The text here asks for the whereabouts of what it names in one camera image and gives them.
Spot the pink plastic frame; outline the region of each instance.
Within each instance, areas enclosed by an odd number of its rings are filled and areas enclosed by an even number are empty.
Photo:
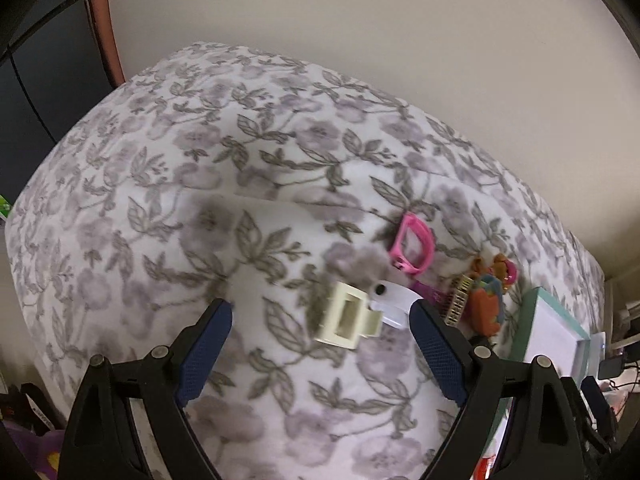
[[[414,264],[404,256],[404,254],[402,254],[402,240],[404,239],[408,229],[411,229],[411,231],[414,232],[422,245],[423,260],[417,267],[414,266]],[[434,250],[435,243],[429,226],[420,220],[415,214],[405,213],[404,217],[402,217],[402,222],[398,229],[398,234],[396,235],[396,240],[389,251],[389,256],[391,257],[393,265],[409,276],[417,276],[431,265]]]

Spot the white wall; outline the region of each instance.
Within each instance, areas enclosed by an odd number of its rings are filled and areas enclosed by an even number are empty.
[[[110,0],[132,75],[196,40],[407,99],[544,196],[609,272],[640,255],[640,60],[600,0]]]

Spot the metal screw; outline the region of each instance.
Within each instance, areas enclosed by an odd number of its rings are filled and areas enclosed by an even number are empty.
[[[169,353],[169,349],[164,345],[160,345],[160,346],[156,346],[151,351],[151,357],[155,359],[162,359],[163,357],[166,357],[168,353]]]
[[[89,359],[89,364],[95,368],[97,368],[98,366],[102,366],[103,362],[104,362],[104,356],[101,354],[92,355],[91,358]]]
[[[552,364],[551,359],[549,359],[546,355],[539,355],[538,357],[536,357],[536,362],[543,368],[549,368]]]
[[[489,350],[486,346],[476,346],[474,348],[474,354],[476,354],[481,359],[488,359],[491,357],[491,350]]]

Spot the mattress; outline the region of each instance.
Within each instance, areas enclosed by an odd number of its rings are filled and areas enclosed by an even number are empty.
[[[410,333],[347,351],[311,330],[334,281],[399,280],[386,250],[406,211],[436,238],[424,283],[446,289],[477,254],[517,264],[498,354],[536,286],[602,329],[600,267],[500,162],[401,98],[243,46],[195,43],[107,96],[33,175],[6,241],[68,406],[92,354],[141,358],[222,297],[234,326],[186,411],[224,478],[419,478],[457,407]]]

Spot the orange trim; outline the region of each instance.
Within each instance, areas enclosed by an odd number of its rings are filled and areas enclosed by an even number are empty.
[[[95,33],[98,37],[102,57],[110,79],[115,86],[124,83],[124,74],[118,56],[116,39],[111,27],[111,14],[109,12],[109,0],[90,0],[91,12],[94,17]]]

